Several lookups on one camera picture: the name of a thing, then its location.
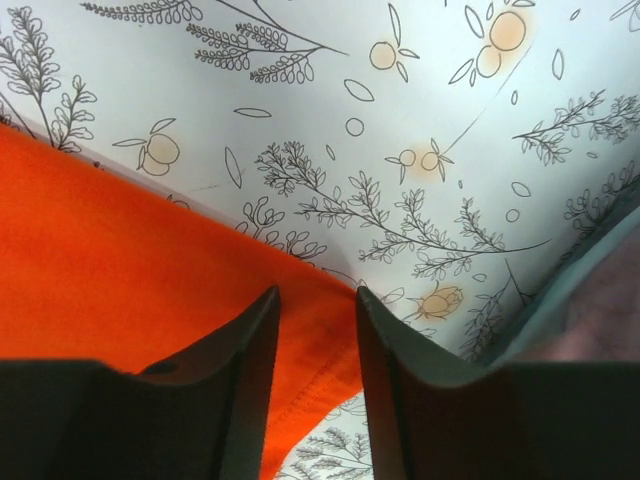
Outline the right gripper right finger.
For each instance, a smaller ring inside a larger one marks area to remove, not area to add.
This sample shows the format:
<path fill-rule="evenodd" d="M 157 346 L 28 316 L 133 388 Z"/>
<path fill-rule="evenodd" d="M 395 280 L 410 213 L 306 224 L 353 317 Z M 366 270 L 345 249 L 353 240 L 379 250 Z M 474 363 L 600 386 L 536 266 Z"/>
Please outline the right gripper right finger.
<path fill-rule="evenodd" d="M 378 479 L 635 479 L 639 367 L 467 362 L 356 293 Z"/>

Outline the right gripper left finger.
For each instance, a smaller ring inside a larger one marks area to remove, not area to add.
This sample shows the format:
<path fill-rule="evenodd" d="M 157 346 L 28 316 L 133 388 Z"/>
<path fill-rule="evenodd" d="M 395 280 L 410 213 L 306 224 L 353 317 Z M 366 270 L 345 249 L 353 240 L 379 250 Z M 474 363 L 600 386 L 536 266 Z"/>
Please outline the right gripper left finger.
<path fill-rule="evenodd" d="M 137 374 L 101 362 L 1 364 L 5 479 L 256 479 L 280 293 Z"/>

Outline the orange t-shirt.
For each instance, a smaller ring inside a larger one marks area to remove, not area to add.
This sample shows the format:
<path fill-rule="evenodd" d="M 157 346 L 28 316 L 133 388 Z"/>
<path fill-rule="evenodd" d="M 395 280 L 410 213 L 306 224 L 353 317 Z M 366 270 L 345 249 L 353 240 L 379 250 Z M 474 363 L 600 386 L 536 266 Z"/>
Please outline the orange t-shirt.
<path fill-rule="evenodd" d="M 361 388 L 355 294 L 310 264 L 9 127 L 1 130 L 1 355 L 135 371 L 270 286 L 282 313 L 260 475 Z"/>

